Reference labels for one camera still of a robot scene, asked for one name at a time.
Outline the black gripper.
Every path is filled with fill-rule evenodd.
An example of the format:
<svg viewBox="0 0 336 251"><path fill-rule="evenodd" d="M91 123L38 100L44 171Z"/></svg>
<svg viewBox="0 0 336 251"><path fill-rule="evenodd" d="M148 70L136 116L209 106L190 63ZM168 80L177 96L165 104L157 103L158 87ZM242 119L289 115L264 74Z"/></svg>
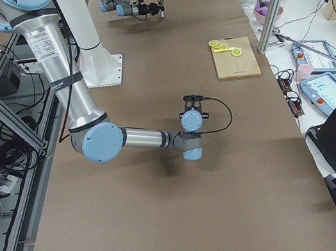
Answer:
<svg viewBox="0 0 336 251"><path fill-rule="evenodd" d="M184 109L183 113L179 114L181 123L209 118L209 113L202 112L201 107L202 107L202 105L199 101L197 101L197 102L195 102L195 101L194 102L192 102L192 101L186 102L185 103L185 109Z"/></svg>
<svg viewBox="0 0 336 251"><path fill-rule="evenodd" d="M163 15L164 14L164 10L161 8L163 6L163 3L161 3L161 1L157 1L156 3L140 3L138 6L138 13L139 15Z"/></svg>

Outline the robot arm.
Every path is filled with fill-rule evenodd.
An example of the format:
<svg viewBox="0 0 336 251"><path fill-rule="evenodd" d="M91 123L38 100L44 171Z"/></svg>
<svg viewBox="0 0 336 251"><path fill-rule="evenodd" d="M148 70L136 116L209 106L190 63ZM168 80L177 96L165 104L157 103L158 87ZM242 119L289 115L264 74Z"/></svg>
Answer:
<svg viewBox="0 0 336 251"><path fill-rule="evenodd" d="M101 45L85 0L0 0L0 30L26 39L66 111L72 146L87 159L107 162L124 147L171 148L201 159L200 109L185 108L175 133L119 127L95 104L90 88L121 83L122 56Z"/></svg>
<svg viewBox="0 0 336 251"><path fill-rule="evenodd" d="M100 0L101 12L116 11L119 17L134 17L140 21L145 21L148 15L159 15L164 17L164 0L157 0L146 4L145 0Z"/></svg>

